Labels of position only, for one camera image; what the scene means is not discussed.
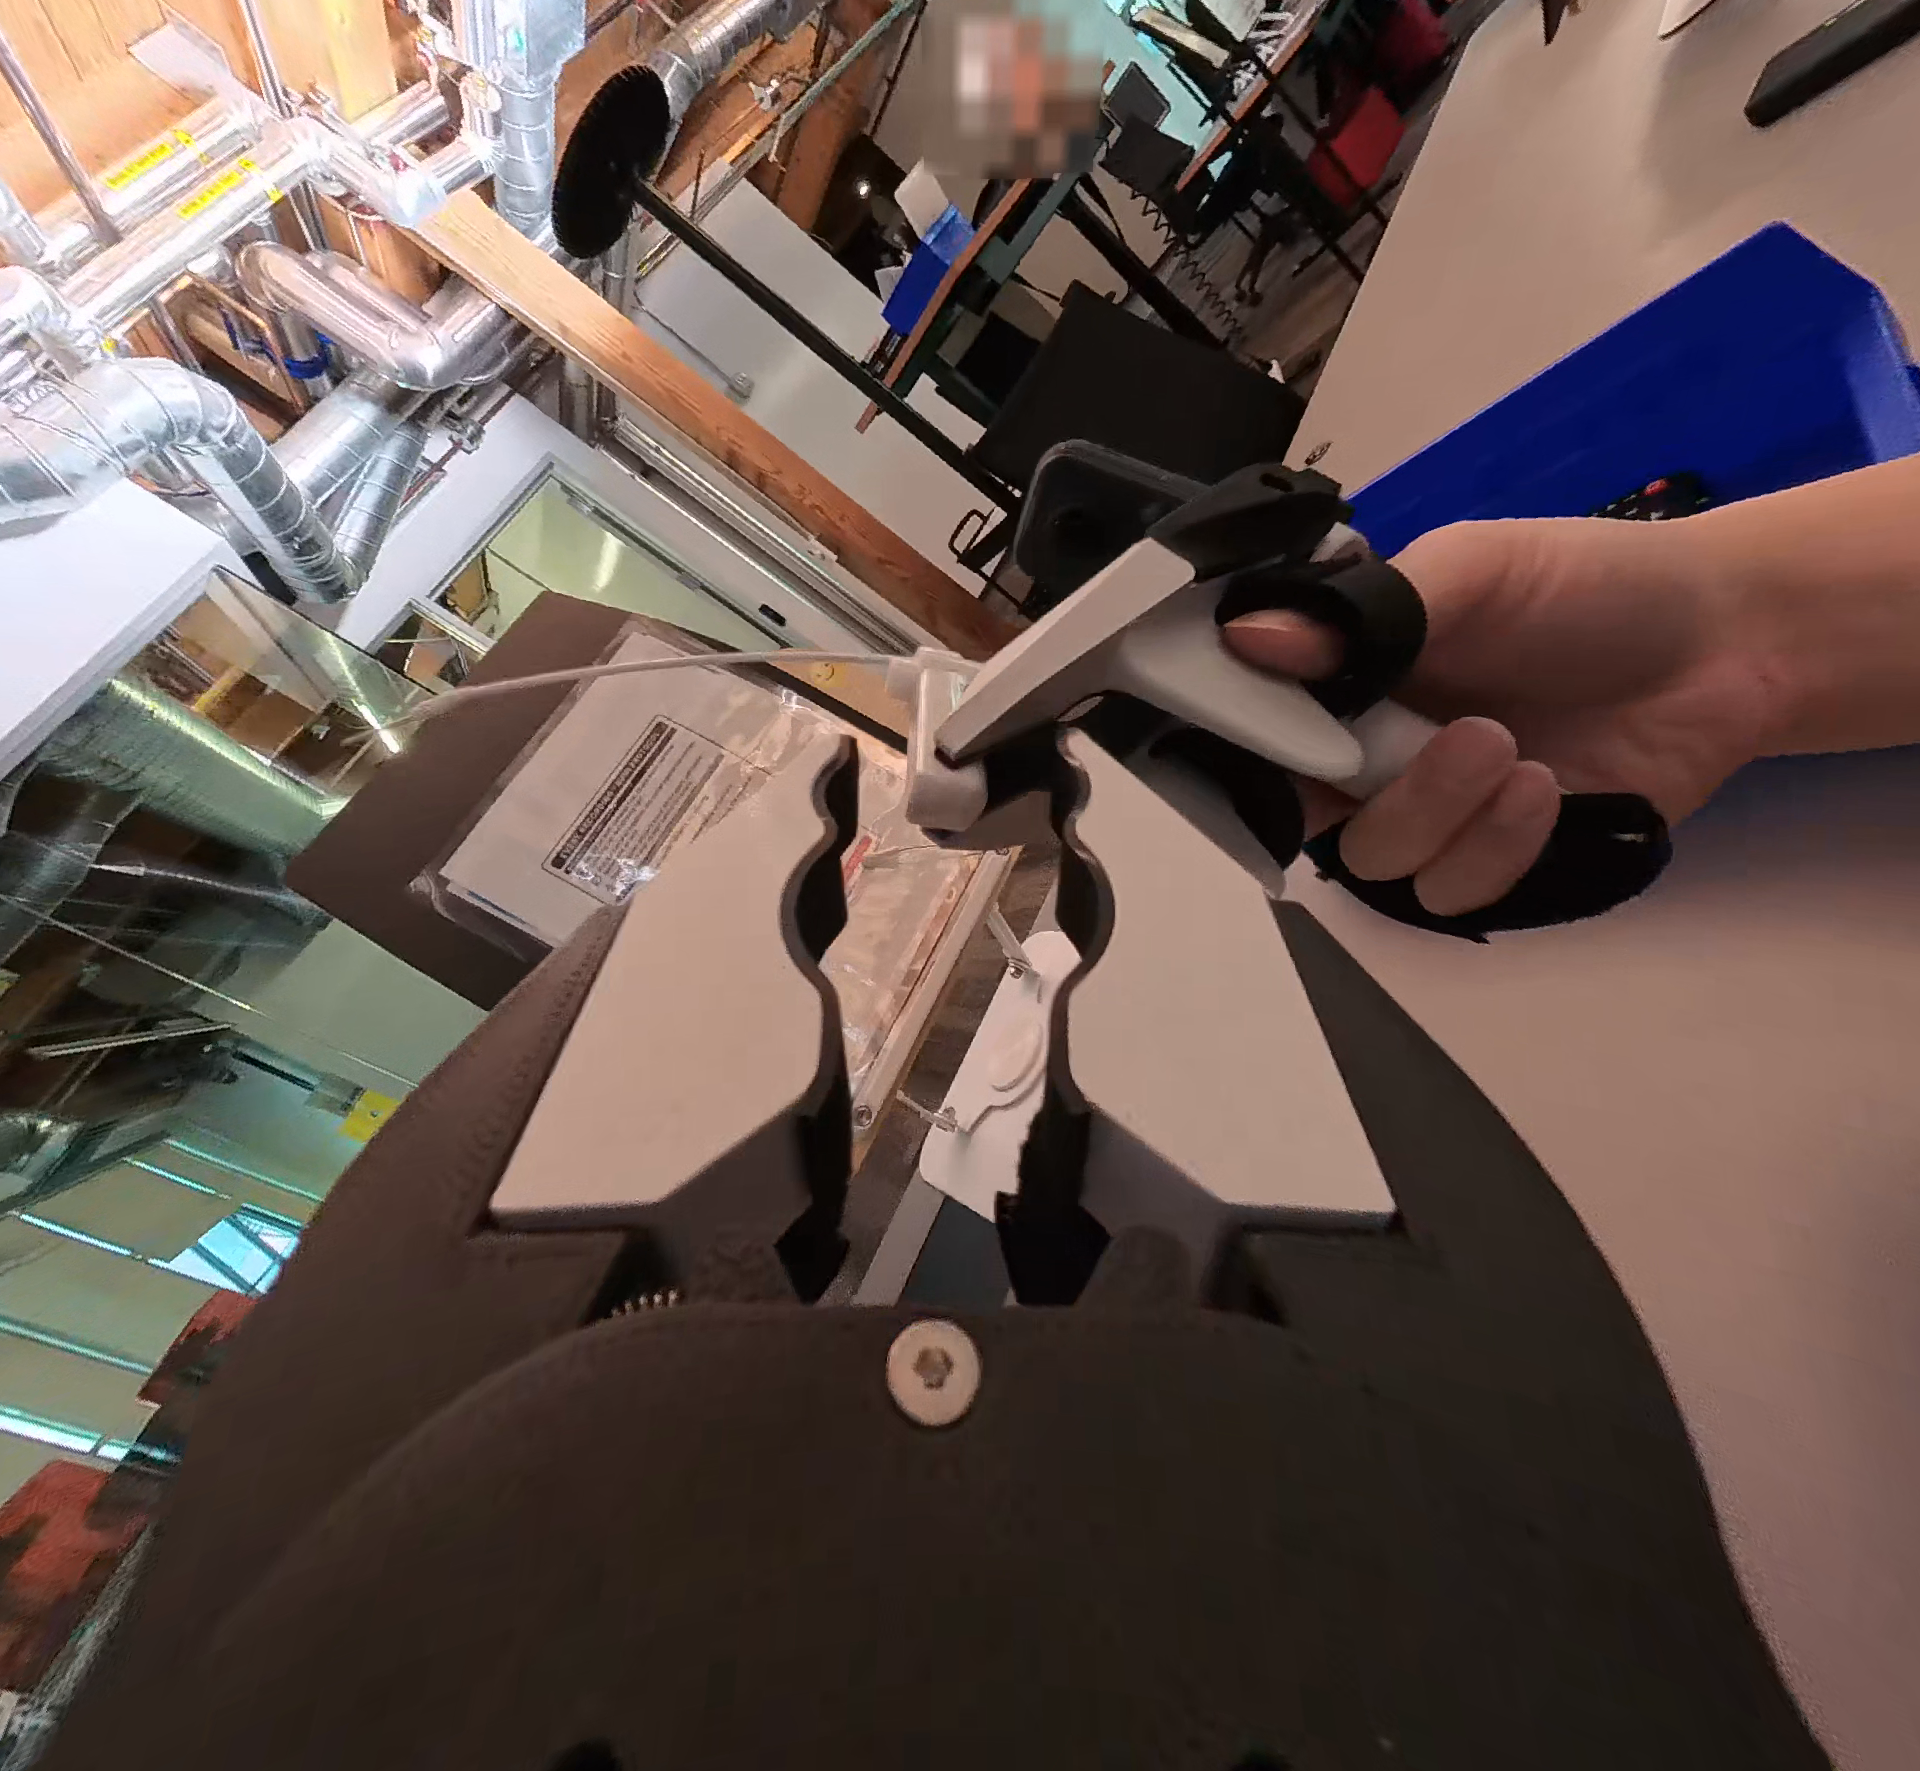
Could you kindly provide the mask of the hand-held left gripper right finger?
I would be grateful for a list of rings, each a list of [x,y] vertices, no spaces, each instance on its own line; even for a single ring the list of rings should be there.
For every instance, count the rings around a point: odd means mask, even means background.
[[[1020,1306],[1070,1306],[1151,1230],[1210,1293],[1257,1235],[1385,1235],[1396,1202],[1283,903],[1083,728],[1054,742],[1054,916],[1037,1112],[1004,1192]]]

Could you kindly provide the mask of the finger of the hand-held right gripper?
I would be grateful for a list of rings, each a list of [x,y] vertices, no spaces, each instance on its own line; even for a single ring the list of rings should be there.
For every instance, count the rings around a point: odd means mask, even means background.
[[[942,748],[985,758],[1077,705],[1123,693],[1181,711],[1192,652],[1177,643],[1179,607],[1197,591],[1197,566],[1165,544],[1139,544],[1097,571],[995,659],[978,666]]]

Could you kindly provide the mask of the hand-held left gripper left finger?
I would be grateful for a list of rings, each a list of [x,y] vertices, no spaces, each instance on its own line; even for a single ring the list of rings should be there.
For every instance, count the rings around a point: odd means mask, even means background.
[[[741,1243],[799,1303],[829,1290],[847,1256],[852,1077],[826,954],[856,834],[859,748],[813,732],[632,893],[492,1224],[620,1230],[682,1286]]]

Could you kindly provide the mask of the large blue plastic bin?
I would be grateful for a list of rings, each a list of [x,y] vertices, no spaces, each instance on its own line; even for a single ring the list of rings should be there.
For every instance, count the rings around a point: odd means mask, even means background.
[[[1710,508],[1917,451],[1888,295],[1774,222],[1368,485],[1381,555],[1460,521],[1588,518],[1662,479]]]

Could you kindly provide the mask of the instruction sign on white stand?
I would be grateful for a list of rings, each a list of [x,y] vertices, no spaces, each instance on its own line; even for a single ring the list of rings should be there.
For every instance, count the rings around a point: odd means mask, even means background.
[[[1016,854],[934,847],[909,826],[906,706],[847,656],[543,682],[396,724],[396,750],[370,737],[379,765],[293,856],[288,883],[329,921],[492,1010],[829,729],[859,750],[847,925],[826,961],[859,1164]]]

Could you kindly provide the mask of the red storage bin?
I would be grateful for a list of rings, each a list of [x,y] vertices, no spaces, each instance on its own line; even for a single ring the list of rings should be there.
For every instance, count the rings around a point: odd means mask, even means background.
[[[1333,104],[1306,169],[1333,206],[1353,210],[1381,183],[1404,137],[1406,123],[1396,104],[1378,83],[1362,80]]]

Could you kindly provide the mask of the wooden standing desk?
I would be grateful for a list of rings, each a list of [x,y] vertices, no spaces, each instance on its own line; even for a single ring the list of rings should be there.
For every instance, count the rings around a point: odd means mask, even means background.
[[[1123,218],[1092,172],[1053,179],[995,179],[967,246],[926,294],[909,327],[888,327],[866,367],[885,396],[909,402],[919,383],[958,415],[985,429],[1017,384],[1016,359],[1031,361],[1047,327],[988,330],[1004,294],[1020,287],[1020,264],[1053,222],[1063,222],[1118,279],[1120,298],[1156,279],[1152,258],[1126,239]]]

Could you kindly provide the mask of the small blue bin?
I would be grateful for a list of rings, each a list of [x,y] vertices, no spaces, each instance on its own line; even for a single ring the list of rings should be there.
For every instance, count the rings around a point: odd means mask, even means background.
[[[919,325],[951,267],[968,252],[971,239],[971,222],[949,203],[918,246],[912,246],[906,267],[883,298],[883,323],[898,336],[906,340]]]

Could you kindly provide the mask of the black floor lamp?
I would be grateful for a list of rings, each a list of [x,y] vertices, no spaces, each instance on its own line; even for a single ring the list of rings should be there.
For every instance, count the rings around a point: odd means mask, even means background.
[[[868,366],[879,298],[751,183],[717,206],[725,235],[662,196],[640,176],[662,116],[640,65],[592,94],[557,172],[564,249],[639,249],[630,315],[901,534],[968,574],[997,570],[1020,492],[971,456],[954,415],[932,416]]]

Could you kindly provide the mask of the black smartphone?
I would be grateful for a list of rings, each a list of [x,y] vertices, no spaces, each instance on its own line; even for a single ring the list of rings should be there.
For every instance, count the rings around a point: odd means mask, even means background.
[[[1917,37],[1917,0],[1855,0],[1770,54],[1741,118],[1774,127]]]

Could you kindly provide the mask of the red black patterned mat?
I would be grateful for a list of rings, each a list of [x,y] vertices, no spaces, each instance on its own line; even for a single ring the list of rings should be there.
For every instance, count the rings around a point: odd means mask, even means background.
[[[109,1468],[54,1458],[4,1497],[4,1707],[11,1710],[109,1603],[185,1454],[204,1388],[260,1293],[219,1287],[140,1382],[149,1406]]]

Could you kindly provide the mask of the wooden support post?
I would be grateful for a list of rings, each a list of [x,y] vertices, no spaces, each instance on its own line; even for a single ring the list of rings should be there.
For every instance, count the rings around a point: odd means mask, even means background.
[[[1020,622],[964,591],[906,538],[625,320],[586,279],[534,246],[480,196],[464,190],[405,232],[541,343],[583,366],[616,396],[648,409],[725,476],[751,488],[807,540],[804,558],[832,561],[837,571],[909,619],[926,640],[988,659],[1020,632]]]

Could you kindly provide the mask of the silver ventilation duct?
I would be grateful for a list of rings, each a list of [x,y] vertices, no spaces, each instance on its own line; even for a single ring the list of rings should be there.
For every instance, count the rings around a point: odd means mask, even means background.
[[[4,534],[44,528],[102,488],[179,459],[296,599],[363,590],[425,451],[415,394],[359,370],[268,442],[238,399],[168,359],[91,366],[4,410]]]

